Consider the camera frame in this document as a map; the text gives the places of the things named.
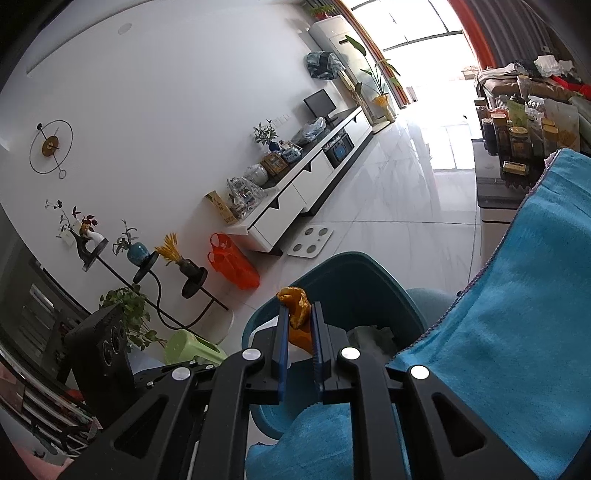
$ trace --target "orange curtain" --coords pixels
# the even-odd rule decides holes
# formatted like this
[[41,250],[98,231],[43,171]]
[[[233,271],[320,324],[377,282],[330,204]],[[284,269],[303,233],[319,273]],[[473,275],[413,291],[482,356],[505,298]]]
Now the orange curtain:
[[[364,29],[363,25],[357,21],[349,7],[347,7],[342,2],[342,0],[332,0],[332,4],[339,10],[339,13],[343,15],[345,20],[349,22],[351,26],[355,29],[355,31],[359,34],[361,40],[363,40],[363,43],[365,43],[374,59],[376,61],[385,60],[386,57],[384,57],[382,51],[378,48],[373,39],[369,36],[366,29]],[[382,64],[382,68],[384,69],[384,73],[387,78],[396,78],[396,74],[388,66]],[[396,90],[394,92],[394,98],[398,106],[402,107],[404,105],[408,105],[410,101],[408,100],[406,92],[400,86],[400,84],[394,85],[394,89]]]
[[464,34],[470,44],[478,65],[481,70],[486,70],[487,67],[498,68],[500,65],[496,64],[495,58],[492,55],[488,42],[482,32],[480,25],[476,21],[472,10],[466,5],[465,0],[448,0],[449,4],[455,10],[457,17],[462,23]]

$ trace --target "yellow flower pot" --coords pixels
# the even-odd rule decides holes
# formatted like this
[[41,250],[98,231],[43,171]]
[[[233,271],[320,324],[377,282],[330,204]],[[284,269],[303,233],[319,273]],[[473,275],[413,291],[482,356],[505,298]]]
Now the yellow flower pot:
[[384,94],[384,95],[380,95],[377,96],[376,98],[374,98],[372,100],[373,103],[375,103],[376,105],[380,106],[383,110],[384,110],[384,115],[386,116],[386,118],[388,119],[388,121],[393,124],[394,123],[394,115],[392,114],[392,111],[390,110],[390,104],[388,102],[388,94]]

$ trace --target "wall light switch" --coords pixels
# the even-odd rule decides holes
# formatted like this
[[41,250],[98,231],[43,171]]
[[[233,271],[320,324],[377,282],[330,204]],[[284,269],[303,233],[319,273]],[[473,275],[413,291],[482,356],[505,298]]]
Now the wall light switch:
[[69,232],[68,230],[60,233],[60,238],[64,241],[64,243],[68,246],[68,248],[71,248],[72,245],[74,245],[76,243],[76,239],[74,238],[74,235],[72,235],[72,233]]

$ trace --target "blue vase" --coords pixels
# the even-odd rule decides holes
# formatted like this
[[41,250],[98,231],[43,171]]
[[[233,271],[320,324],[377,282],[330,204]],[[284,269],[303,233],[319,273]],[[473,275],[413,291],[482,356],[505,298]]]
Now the blue vase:
[[150,256],[150,252],[146,246],[140,242],[132,244],[127,250],[127,260],[132,262],[136,267],[139,267],[146,258]]

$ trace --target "white tile floor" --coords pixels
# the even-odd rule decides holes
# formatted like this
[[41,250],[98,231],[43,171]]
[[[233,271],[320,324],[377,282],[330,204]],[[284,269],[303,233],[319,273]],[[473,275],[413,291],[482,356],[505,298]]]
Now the white tile floor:
[[[455,294],[466,287],[480,267],[471,143],[480,136],[476,94],[472,82],[450,82],[442,89],[453,94],[417,89],[419,102],[372,139],[318,214],[297,219],[280,240],[286,248],[305,225],[330,225],[335,232],[317,258],[252,255],[261,286],[232,295],[235,321],[221,344],[227,353],[240,349],[243,327],[255,309],[341,252],[369,254],[404,288]],[[249,444],[254,442],[272,440],[251,421]]]

